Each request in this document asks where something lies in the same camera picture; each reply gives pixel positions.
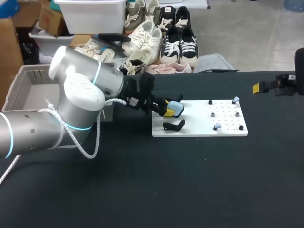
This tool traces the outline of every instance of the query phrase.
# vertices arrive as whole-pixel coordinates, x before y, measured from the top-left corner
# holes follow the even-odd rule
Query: white pegboard
[[[184,105],[184,112],[179,118],[161,117],[158,113],[152,113],[152,135],[154,137],[231,137],[247,136],[248,129],[245,123],[243,112],[239,102],[232,104],[231,100],[209,100],[181,101]],[[168,122],[178,125],[181,120],[185,125],[179,132],[164,130],[162,123]],[[213,130],[216,123],[222,128]]]

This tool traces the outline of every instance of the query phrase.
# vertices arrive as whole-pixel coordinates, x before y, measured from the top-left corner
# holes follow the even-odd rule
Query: black sneaker
[[[171,26],[162,42],[161,63],[178,63],[180,57],[180,36],[178,29]]]
[[[118,70],[123,75],[138,74],[152,59],[150,50],[135,51],[130,57],[120,66]]]
[[[191,28],[190,12],[187,7],[182,6],[177,11],[175,26],[178,27],[181,31],[187,26]]]
[[[166,34],[170,26],[175,24],[175,11],[176,9],[172,6],[161,8],[160,25],[157,27],[161,29],[163,36]]]
[[[199,60],[196,37],[190,27],[185,27],[180,37],[180,64],[195,67]]]

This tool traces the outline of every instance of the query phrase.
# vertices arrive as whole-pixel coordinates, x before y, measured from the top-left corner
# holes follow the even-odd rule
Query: white sneaker
[[[152,59],[148,65],[155,63],[162,47],[162,31],[156,28],[152,34],[146,33],[146,40],[140,50],[150,50]]]
[[[123,75],[136,75],[151,61],[152,55],[150,50],[135,51],[118,70]]]
[[[100,61],[100,50],[105,45],[95,39],[90,38],[85,44],[78,44],[74,47],[74,50],[80,52],[86,56]]]
[[[128,37],[131,41],[128,43],[123,43],[122,48],[124,49],[124,54],[130,56],[133,52],[139,50],[146,39],[146,33],[152,33],[155,28],[154,22],[147,20],[140,24],[133,33]]]

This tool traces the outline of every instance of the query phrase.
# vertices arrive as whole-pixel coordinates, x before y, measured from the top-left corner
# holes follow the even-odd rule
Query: black tablecloth
[[[95,159],[74,149],[21,157],[0,185],[0,227],[303,227],[304,96],[252,94],[278,74],[158,76],[158,95],[239,96],[248,136],[153,138],[150,116],[117,105]],[[94,150],[94,131],[84,144]]]

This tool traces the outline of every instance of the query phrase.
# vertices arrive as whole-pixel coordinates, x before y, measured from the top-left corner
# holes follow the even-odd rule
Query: yellow block
[[[167,108],[167,112],[165,113],[164,117],[172,117],[174,115],[175,111]]]
[[[260,85],[259,83],[258,84],[255,84],[253,87],[252,87],[252,93],[253,94],[256,94],[256,93],[259,93],[260,92]]]

